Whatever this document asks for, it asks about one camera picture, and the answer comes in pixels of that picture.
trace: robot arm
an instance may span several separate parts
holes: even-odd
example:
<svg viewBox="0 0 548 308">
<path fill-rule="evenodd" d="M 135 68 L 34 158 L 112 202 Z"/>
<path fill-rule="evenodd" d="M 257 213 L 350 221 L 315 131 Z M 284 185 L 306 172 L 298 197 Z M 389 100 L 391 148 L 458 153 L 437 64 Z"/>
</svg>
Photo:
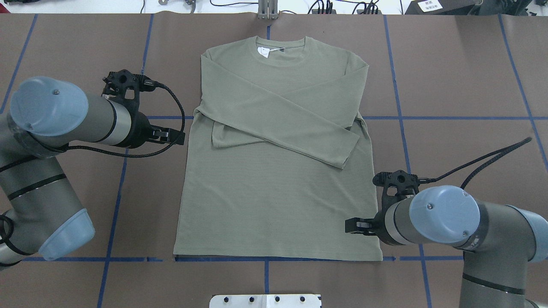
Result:
<svg viewBox="0 0 548 308">
<path fill-rule="evenodd" d="M 476 200 L 455 186 L 418 192 L 416 175 L 402 170 L 380 173 L 373 182 L 385 187 L 382 211 L 374 219 L 347 220 L 347 233 L 376 235 L 392 246 L 441 243 L 463 250 L 460 308 L 548 307 L 525 298 L 527 262 L 548 256 L 544 218 Z M 396 187 L 396 195 L 389 196 L 388 187 Z"/>
<path fill-rule="evenodd" d="M 28 79 L 0 117 L 0 186 L 13 206 L 0 215 L 0 271 L 36 252 L 57 259 L 93 238 L 87 211 L 54 157 L 70 149 L 70 141 L 129 149 L 147 141 L 168 144 L 156 153 L 183 144 L 184 123 L 181 131 L 153 126 L 138 111 L 139 93 L 163 84 L 126 70 L 110 72 L 104 81 L 102 98 L 69 82 Z"/>
</svg>

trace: long-sleeve shirt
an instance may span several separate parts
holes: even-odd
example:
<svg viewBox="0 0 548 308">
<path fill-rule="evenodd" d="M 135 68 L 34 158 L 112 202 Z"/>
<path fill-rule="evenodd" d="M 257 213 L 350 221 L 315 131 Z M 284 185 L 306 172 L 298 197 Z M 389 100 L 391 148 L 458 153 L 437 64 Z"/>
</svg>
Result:
<svg viewBox="0 0 548 308">
<path fill-rule="evenodd" d="M 368 67 L 310 37 L 208 49 L 174 254 L 381 260 L 376 237 L 344 232 L 377 211 Z"/>
</svg>

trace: cable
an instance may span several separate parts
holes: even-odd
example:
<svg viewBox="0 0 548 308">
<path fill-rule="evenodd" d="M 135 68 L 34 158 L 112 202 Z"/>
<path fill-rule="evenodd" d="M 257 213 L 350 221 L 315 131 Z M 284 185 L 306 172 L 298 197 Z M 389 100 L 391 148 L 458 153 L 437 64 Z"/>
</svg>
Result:
<svg viewBox="0 0 548 308">
<path fill-rule="evenodd" d="M 476 176 L 476 174 L 478 174 L 480 171 L 482 171 L 483 169 L 485 169 L 486 167 L 488 167 L 490 164 L 498 161 L 499 159 L 501 159 L 503 156 L 505 156 L 506 154 L 512 152 L 513 150 L 521 147 L 522 145 L 528 143 L 531 141 L 531 137 L 528 137 L 528 138 L 525 138 L 523 139 L 522 141 L 516 143 L 516 144 L 513 144 L 509 147 L 506 148 L 506 150 L 503 150 L 502 152 L 500 152 L 498 155 L 496 155 L 495 157 L 491 158 L 490 160 L 486 161 L 485 163 L 483 163 L 481 166 L 477 167 L 476 170 L 474 170 L 465 180 L 464 182 L 460 185 L 460 188 L 461 189 L 464 189 L 466 187 L 466 185 L 468 185 L 468 183 L 470 182 L 470 180 L 472 180 L 472 178 L 474 176 Z"/>
<path fill-rule="evenodd" d="M 128 158 L 145 158 L 145 157 L 151 157 L 151 156 L 155 156 L 155 155 L 158 155 L 160 153 L 163 153 L 163 152 L 167 151 L 167 149 L 172 147 L 175 144 L 175 142 L 177 142 L 177 140 L 181 136 L 181 133 L 185 130 L 185 111 L 182 109 L 181 102 L 179 101 L 177 96 L 175 96 L 175 93 L 173 93 L 173 91 L 171 91 L 171 89 L 169 89 L 167 85 L 165 85 L 163 83 L 160 83 L 160 82 L 157 82 L 157 81 L 155 81 L 154 83 L 155 83 L 156 87 L 162 88 L 162 89 L 166 90 L 167 92 L 169 92 L 169 94 L 172 96 L 172 98 L 177 103 L 177 106 L 179 107 L 179 110 L 181 111 L 181 116 L 182 116 L 181 131 L 179 132 L 177 137 L 175 139 L 173 139 L 172 142 L 170 142 L 167 146 L 165 146 L 161 150 L 158 150 L 158 151 L 153 152 L 153 153 L 148 153 L 148 154 L 131 155 L 131 154 L 122 154 L 122 153 L 106 151 L 106 150 L 103 150 L 103 149 L 97 149 L 96 147 L 90 147 L 90 146 L 84 146 L 84 145 L 69 146 L 68 144 L 66 144 L 66 145 L 64 145 L 60 148 L 54 148 L 54 147 L 50 147 L 48 145 L 45 145 L 45 144 L 41 143 L 40 141 L 36 140 L 36 138 L 35 138 L 35 140 L 40 145 L 45 147 L 47 150 L 52 151 L 52 152 L 58 152 L 58 153 L 64 153 L 68 150 L 88 150 L 88 151 L 94 151 L 94 152 L 103 153 L 103 154 L 107 154 L 107 155 L 113 155 L 113 156 L 118 156 L 118 157 L 128 157 Z"/>
<path fill-rule="evenodd" d="M 316 5 L 316 3 L 318 3 L 318 14 L 319 14 L 319 11 L 320 11 L 320 6 L 319 6 L 319 3 L 322 2 L 322 6 L 323 6 L 323 0 L 316 0 L 314 3 L 312 3 L 312 5 L 310 6 L 310 9 L 308 11 L 307 14 L 310 14 L 310 12 L 312 12 L 312 9 L 314 8 L 314 5 Z"/>
<path fill-rule="evenodd" d="M 0 245 L 9 240 L 13 235 L 14 223 L 10 217 L 7 217 L 4 214 L 0 214 L 0 221 L 2 222 L 2 227 L 0 228 Z M 4 223 L 8 224 L 8 232 L 5 233 Z"/>
<path fill-rule="evenodd" d="M 35 159 L 38 159 L 38 157 L 35 157 L 35 156 L 27 156 L 27 157 L 22 158 L 22 159 L 20 159 L 20 160 L 18 160 L 18 161 L 15 161 L 15 162 L 13 162 L 13 163 L 11 163 L 11 164 L 7 164 L 7 165 L 5 165 L 4 167 L 0 167 L 0 173 L 1 173 L 1 172 L 4 172 L 4 171 L 6 171 L 6 170 L 8 170 L 9 168 L 13 168 L 13 167 L 15 167 L 15 166 L 17 166 L 17 165 L 20 165 L 20 164 L 23 164 L 23 163 L 26 163 L 26 162 L 29 162 L 29 161 L 33 161 L 33 160 L 35 160 Z"/>
<path fill-rule="evenodd" d="M 419 184 L 428 184 L 428 183 L 433 183 L 433 182 L 437 182 L 463 168 L 466 168 L 472 164 L 475 164 L 481 160 L 484 160 L 486 159 L 487 157 L 491 157 L 493 155 L 496 155 L 495 157 L 491 158 L 490 160 L 488 160 L 486 163 L 482 164 L 481 166 L 479 166 L 478 168 L 476 168 L 476 170 L 474 170 L 467 178 L 466 180 L 463 182 L 463 184 L 461 185 L 461 188 L 464 189 L 464 187 L 466 187 L 466 185 L 468 184 L 468 182 L 470 182 L 470 180 L 476 175 L 478 174 L 481 170 L 483 170 L 485 167 L 489 166 L 490 164 L 496 162 L 498 159 L 500 159 L 502 156 L 505 156 L 506 154 L 512 152 L 513 150 L 519 148 L 520 146 L 528 143 L 531 141 L 531 137 L 527 137 L 525 139 L 523 139 L 522 141 L 516 143 L 516 144 L 513 144 L 513 145 L 510 145 L 510 146 L 507 146 L 507 147 L 503 147 L 502 149 L 498 149 L 496 151 L 493 151 L 491 153 L 488 153 L 488 154 L 485 154 L 483 155 L 482 157 L 479 157 L 479 158 L 476 158 L 474 159 L 473 161 L 471 162 L 467 162 L 459 167 L 456 167 L 455 169 L 443 174 L 443 175 L 440 175 L 438 176 L 437 178 L 420 178 L 419 179 Z"/>
<path fill-rule="evenodd" d="M 354 7 L 354 10 L 352 10 L 352 15 L 354 15 L 354 13 L 356 12 L 356 9 L 358 8 L 358 6 L 359 6 L 360 4 L 363 4 L 363 10 L 364 10 L 364 11 L 367 9 L 367 3 L 363 2 L 363 1 L 362 1 L 362 2 L 358 2 L 358 4 L 356 4 L 356 6 Z"/>
<path fill-rule="evenodd" d="M 209 0 L 209 3 L 211 3 L 211 5 L 213 5 L 214 7 L 228 7 L 230 5 L 235 5 L 235 4 L 245 4 L 245 5 L 249 5 L 249 4 L 259 4 L 259 2 L 234 2 L 234 3 L 229 3 L 229 4 L 214 4 L 212 2 L 212 0 Z"/>
</svg>

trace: black band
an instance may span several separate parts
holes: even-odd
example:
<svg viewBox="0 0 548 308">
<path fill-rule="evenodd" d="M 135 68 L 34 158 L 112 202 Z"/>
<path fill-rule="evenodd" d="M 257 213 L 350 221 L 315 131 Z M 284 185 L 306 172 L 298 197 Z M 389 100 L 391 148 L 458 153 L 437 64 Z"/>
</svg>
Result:
<svg viewBox="0 0 548 308">
<path fill-rule="evenodd" d="M 13 199 L 15 199 L 15 198 L 17 198 L 17 197 L 19 197 L 19 196 L 22 196 L 22 195 L 28 193 L 29 191 L 33 191 L 33 190 L 38 189 L 38 188 L 40 188 L 40 187 L 42 187 L 42 186 L 44 186 L 44 185 L 48 185 L 48 184 L 53 183 L 53 182 L 55 182 L 55 181 L 59 181 L 59 180 L 66 179 L 66 178 L 67 178 L 67 176 L 66 176 L 64 173 L 58 174 L 58 175 L 54 175 L 54 176 L 52 176 L 51 178 L 47 178 L 47 179 L 45 179 L 45 180 L 41 180 L 41 181 L 36 182 L 36 183 L 34 183 L 34 184 L 32 184 L 32 185 L 29 185 L 29 186 L 27 186 L 27 187 L 24 187 L 24 188 L 22 188 L 22 189 L 20 189 L 20 190 L 18 190 L 18 191 L 15 191 L 15 192 L 10 193 L 10 194 L 8 195 L 8 199 L 11 201 L 11 200 L 13 200 Z"/>
<path fill-rule="evenodd" d="M 531 305 L 533 305 L 533 308 L 539 308 L 539 305 L 535 304 L 534 302 L 528 300 L 528 299 L 525 299 L 526 301 L 528 301 Z"/>
<path fill-rule="evenodd" d="M 22 158 L 22 159 L 20 159 L 20 160 L 18 160 L 18 161 L 15 161 L 15 162 L 13 162 L 13 163 L 11 163 L 11 164 L 7 164 L 7 165 L 5 165 L 5 166 L 0 167 L 0 172 L 4 172 L 4 171 L 6 171 L 6 170 L 8 170 L 8 169 L 10 169 L 10 168 L 13 168 L 13 167 L 15 167 L 15 166 L 19 166 L 20 164 L 24 164 L 24 163 L 27 163 L 27 162 L 29 162 L 29 161 L 33 161 L 33 160 L 35 160 L 35 159 L 38 159 L 38 157 L 35 157 L 35 156 L 27 156 L 27 157 Z"/>
<path fill-rule="evenodd" d="M 107 139 L 110 136 L 110 134 L 112 134 L 112 132 L 114 132 L 114 128 L 116 127 L 116 120 L 118 120 L 118 117 L 116 115 L 116 109 L 114 109 L 114 105 L 110 101 L 109 101 L 109 103 L 110 103 L 110 106 L 112 108 L 112 113 L 114 114 L 114 119 L 112 120 L 112 126 L 110 127 L 109 132 L 103 138 L 101 138 L 97 141 L 94 141 L 94 142 L 101 142 L 101 141 Z"/>
<path fill-rule="evenodd" d="M 517 295 L 525 295 L 525 289 L 507 287 L 507 286 L 504 286 L 502 284 L 498 284 L 498 283 L 494 283 L 494 282 L 491 282 L 491 281 L 479 279 L 479 278 L 467 275 L 465 273 L 463 273 L 463 279 L 466 279 L 470 282 L 477 283 L 477 284 L 480 284 L 482 286 L 485 286 L 485 287 L 488 287 L 488 288 L 491 288 L 491 289 L 495 289 L 495 290 L 499 290 L 499 291 L 502 291 L 502 292 L 517 294 Z"/>
<path fill-rule="evenodd" d="M 21 260 L 15 262 L 15 263 L 10 263 L 10 264 L 2 264 L 0 263 L 0 267 L 10 267 L 10 266 L 14 266 L 14 265 L 17 265 L 17 263 L 21 262 Z"/>
<path fill-rule="evenodd" d="M 4 230 L 4 224 L 0 224 L 0 236 L 2 238 L 5 238 L 5 230 Z M 17 248 L 13 243 L 9 240 L 9 238 L 6 238 L 4 241 L 4 244 L 9 247 L 9 249 L 13 250 L 13 252 L 20 254 L 20 255 L 32 255 L 31 253 L 26 253 L 22 251 L 21 249 Z"/>
</svg>

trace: black mount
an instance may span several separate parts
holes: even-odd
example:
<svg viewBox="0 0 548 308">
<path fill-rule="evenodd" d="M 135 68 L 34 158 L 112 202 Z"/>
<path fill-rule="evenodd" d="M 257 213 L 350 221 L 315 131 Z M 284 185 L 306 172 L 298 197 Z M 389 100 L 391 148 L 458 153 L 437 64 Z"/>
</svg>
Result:
<svg viewBox="0 0 548 308">
<path fill-rule="evenodd" d="M 401 245 L 394 241 L 386 230 L 384 219 L 386 211 L 391 205 L 419 193 L 419 178 L 403 170 L 396 172 L 380 172 L 373 178 L 373 184 L 383 188 L 381 211 L 375 218 L 354 217 L 345 221 L 346 233 L 359 233 L 367 236 L 378 236 L 389 245 Z M 389 195 L 389 189 L 395 188 L 396 193 Z"/>
<path fill-rule="evenodd" d="M 175 144 L 182 145 L 184 143 L 185 133 L 181 133 L 179 136 L 179 131 L 176 129 L 150 125 L 149 119 L 139 112 L 140 92 L 154 91 L 158 84 L 156 81 L 145 75 L 132 74 L 128 70 L 109 72 L 103 81 L 106 85 L 102 94 L 108 95 L 109 100 L 124 106 L 132 119 L 128 136 L 115 146 L 134 149 L 147 141 L 166 144 L 173 142 L 177 137 Z"/>
</svg>

